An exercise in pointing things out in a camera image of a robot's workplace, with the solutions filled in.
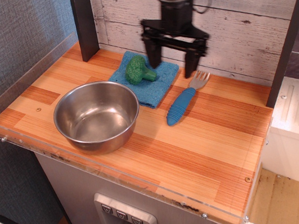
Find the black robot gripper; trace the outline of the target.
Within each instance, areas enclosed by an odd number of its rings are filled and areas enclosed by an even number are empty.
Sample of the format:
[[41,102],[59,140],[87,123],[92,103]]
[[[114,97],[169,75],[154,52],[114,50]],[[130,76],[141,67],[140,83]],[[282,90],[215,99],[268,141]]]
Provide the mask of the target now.
[[192,24],[194,0],[159,1],[161,18],[140,22],[149,64],[152,68],[160,65],[162,47],[184,51],[185,78],[189,78],[197,69],[200,57],[206,55],[209,35]]

